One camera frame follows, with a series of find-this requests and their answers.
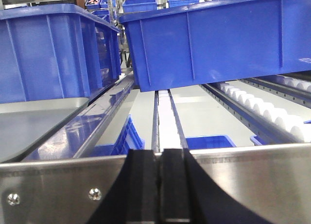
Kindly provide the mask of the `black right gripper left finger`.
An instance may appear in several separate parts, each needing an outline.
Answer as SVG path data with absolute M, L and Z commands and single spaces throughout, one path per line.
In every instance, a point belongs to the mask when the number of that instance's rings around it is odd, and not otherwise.
M 156 224 L 157 165 L 151 150 L 130 150 L 114 184 L 88 224 Z

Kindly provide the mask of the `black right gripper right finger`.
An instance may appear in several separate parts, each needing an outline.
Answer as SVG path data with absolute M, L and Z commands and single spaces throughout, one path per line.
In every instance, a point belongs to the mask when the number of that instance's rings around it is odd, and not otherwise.
M 160 171 L 160 221 L 163 224 L 268 223 L 227 194 L 189 150 L 165 149 Z

